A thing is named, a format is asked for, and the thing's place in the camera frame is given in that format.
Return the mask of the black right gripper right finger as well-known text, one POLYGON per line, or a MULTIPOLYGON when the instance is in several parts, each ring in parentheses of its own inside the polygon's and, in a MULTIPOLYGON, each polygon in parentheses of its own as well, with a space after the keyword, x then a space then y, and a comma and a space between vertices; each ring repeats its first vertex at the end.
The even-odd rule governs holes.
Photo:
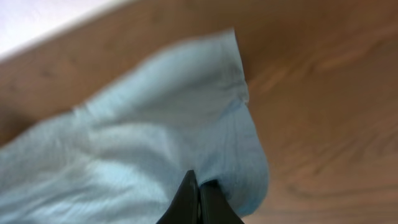
POLYGON ((229 206, 217 180, 200 186, 202 224, 244 224, 229 206))

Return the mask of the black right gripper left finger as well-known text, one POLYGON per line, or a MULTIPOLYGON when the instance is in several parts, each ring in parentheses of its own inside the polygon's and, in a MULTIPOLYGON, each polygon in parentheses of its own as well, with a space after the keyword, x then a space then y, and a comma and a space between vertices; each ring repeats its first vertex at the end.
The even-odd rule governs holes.
POLYGON ((157 224, 197 224, 198 184, 193 170, 187 171, 169 208, 157 224))

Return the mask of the light blue t-shirt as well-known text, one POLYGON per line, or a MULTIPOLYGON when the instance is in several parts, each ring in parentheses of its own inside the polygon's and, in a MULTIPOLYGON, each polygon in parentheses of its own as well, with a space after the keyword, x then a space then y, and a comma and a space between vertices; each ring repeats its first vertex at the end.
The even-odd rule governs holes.
POLYGON ((2 223, 155 223, 185 173, 239 217, 269 170, 233 30, 175 45, 1 148, 2 223))

